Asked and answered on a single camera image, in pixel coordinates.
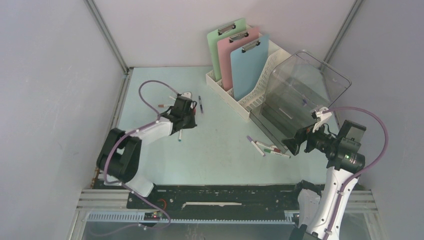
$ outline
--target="clear plastic box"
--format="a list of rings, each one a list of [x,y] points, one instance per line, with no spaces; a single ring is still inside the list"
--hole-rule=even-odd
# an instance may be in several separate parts
[[[346,76],[307,51],[298,51],[271,72],[263,103],[250,118],[277,147],[298,129],[315,123],[311,113],[329,108],[349,87]]]

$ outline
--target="purple marker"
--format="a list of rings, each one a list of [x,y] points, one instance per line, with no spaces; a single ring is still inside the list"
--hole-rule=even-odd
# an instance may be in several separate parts
[[[247,136],[247,139],[250,141],[250,143],[252,143],[252,145],[254,146],[254,148],[263,156],[265,157],[265,153],[258,147],[258,145],[256,145],[256,143],[253,141],[253,139],[250,136]]]

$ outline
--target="light blue table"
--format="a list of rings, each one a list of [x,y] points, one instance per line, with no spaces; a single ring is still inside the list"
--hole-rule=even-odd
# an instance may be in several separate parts
[[[156,114],[139,98],[138,88],[147,80],[160,80],[174,89],[201,96],[204,114],[197,108],[197,127],[142,146],[142,172],[155,184],[162,185],[264,185],[295,184],[305,179],[321,184],[326,180],[327,159],[317,150],[295,157],[267,154],[262,157],[247,140],[271,144],[251,121],[246,123],[205,82],[210,66],[135,68],[129,83],[118,127],[129,130],[153,121]],[[153,106],[173,104],[167,87],[149,83],[142,95]],[[337,129],[334,120],[332,129]]]

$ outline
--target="clipboard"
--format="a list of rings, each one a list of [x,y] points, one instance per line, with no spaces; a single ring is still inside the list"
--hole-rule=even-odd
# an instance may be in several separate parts
[[[234,99],[240,101],[256,86],[268,59],[270,36],[259,39],[231,52],[231,72]]]
[[[215,81],[218,81],[221,79],[221,68],[220,68],[220,60],[218,59],[218,47],[217,47],[218,41],[243,31],[246,31],[245,18],[241,18],[239,20],[231,22],[207,34],[207,44],[209,45],[213,71],[215,72]]]
[[[222,85],[225,91],[233,88],[230,58],[231,52],[258,38],[259,27],[253,27],[218,41],[219,67],[221,69]]]

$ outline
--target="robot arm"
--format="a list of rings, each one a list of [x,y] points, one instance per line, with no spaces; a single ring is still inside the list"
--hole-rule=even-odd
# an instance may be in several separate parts
[[[299,228],[295,228],[289,240],[322,240],[328,234],[328,240],[339,240],[340,225],[348,203],[349,196],[358,182],[351,180],[345,187],[341,202],[336,208],[336,199],[341,194],[342,184],[365,166],[365,157],[358,153],[360,141],[366,128],[346,120],[336,137],[325,134],[323,124],[329,119],[328,114],[322,114],[326,108],[320,109],[312,116],[318,119],[315,125],[300,129],[292,139],[284,144],[294,154],[299,153],[300,144],[307,141],[306,153],[318,149],[328,159],[325,188],[320,197],[319,191],[302,189],[299,201]],[[336,213],[335,222],[327,229],[332,214]]]
[[[196,102],[192,101],[190,97],[191,93],[189,92],[178,95],[174,105],[161,113],[157,121],[144,126],[142,129],[131,131],[133,133],[117,146],[117,149],[123,151],[118,153],[115,150],[112,154],[107,168],[107,175],[113,176],[120,183],[126,184],[141,196],[147,197],[152,191],[154,184],[138,171],[142,145],[146,146],[182,129],[196,127],[194,113]],[[118,128],[114,128],[109,132],[97,159],[97,167],[99,169],[105,169],[108,156],[114,149],[115,144],[129,132]]]

